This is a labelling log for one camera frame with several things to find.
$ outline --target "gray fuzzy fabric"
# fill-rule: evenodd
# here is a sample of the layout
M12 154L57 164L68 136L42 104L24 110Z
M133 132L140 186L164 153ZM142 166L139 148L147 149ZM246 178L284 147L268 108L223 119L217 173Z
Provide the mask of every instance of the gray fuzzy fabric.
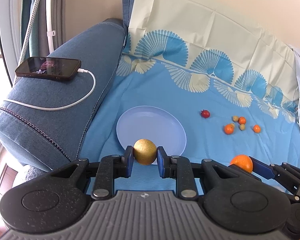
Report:
M45 173L45 171L42 171L29 164L23 166L22 170L16 175L12 187L18 186Z

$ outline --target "white cable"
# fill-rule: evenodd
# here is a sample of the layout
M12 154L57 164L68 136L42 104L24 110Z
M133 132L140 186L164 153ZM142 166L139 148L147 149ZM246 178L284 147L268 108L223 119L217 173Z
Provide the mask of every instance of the white cable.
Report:
M28 43L29 43L31 31L32 31L34 18L37 14L38 7L39 7L39 2L40 2L40 0L34 0L34 4L33 4L33 7L32 7L31 14L30 14L29 22L28 22L28 27L27 27L27 31L26 31L25 40L23 41L23 45L22 45L22 49L21 49L21 54L20 54L18 66L20 66L20 64L23 63L23 61L25 59L25 55L26 55L26 51L27 51L27 48L28 48ZM15 76L12 86L14 87L18 83L18 81L19 81L19 77Z
M30 107L30 108L45 110L45 111L56 111L56 110L66 109L66 108L69 108L71 106L75 106L76 104L78 104L78 103L82 102L83 100L85 100L89 95L91 95L91 93L94 91L94 88L96 87L96 78L90 71L85 70L83 68L79 68L78 72L79 73L89 73L93 78L93 86L92 86L92 89L90 90L90 92L88 94L86 94L83 98L81 98L80 100L78 100L78 101L76 101L72 104L69 104L67 106L56 107L56 108L46 108L46 107L28 105L28 104L25 104L25 103L22 103L22 102L19 102L19 101L15 101L15 100L11 100L11 99L5 99L3 101L8 101L8 102L16 103L18 105L27 106L27 107Z

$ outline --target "blue denim armrest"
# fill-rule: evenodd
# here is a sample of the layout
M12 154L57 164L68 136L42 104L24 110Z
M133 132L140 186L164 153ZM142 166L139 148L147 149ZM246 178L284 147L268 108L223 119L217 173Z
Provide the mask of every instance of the blue denim armrest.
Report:
M4 102L0 110L0 141L21 163L44 171L77 158L85 133L112 85L126 37L122 21L109 19L72 38L50 57L74 58L96 77L93 93L81 103L59 111L42 111ZM78 73L69 82L22 78L9 99L42 107L60 107L86 95L92 77Z

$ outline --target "orange cherry tomato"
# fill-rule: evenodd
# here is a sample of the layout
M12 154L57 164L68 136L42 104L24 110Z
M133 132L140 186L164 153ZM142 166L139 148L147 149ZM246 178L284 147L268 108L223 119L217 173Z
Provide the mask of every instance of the orange cherry tomato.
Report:
M246 122L247 120L243 116L239 117L239 121L238 121L239 124L246 124Z
M223 130L226 134L232 134L234 132L234 127L231 124L227 124Z
M255 125L253 128L253 131L255 132L255 133L260 133L261 132L261 128L260 128L260 126L259 125Z
M249 156L244 155L244 154L241 154L241 155L238 155L238 156L234 157L232 159L232 161L230 162L230 165L231 164L235 164L235 165L239 166L240 168L242 168L245 171L250 172L250 173L253 170L252 160L250 159Z

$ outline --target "light blue plate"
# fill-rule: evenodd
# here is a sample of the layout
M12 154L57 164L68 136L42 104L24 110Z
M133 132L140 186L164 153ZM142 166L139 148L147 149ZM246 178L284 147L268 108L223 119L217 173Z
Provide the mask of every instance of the light blue plate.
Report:
M136 106L125 111L116 131L124 149L140 139L163 146L167 155L181 155L186 148L187 137L181 123L172 114L153 106Z

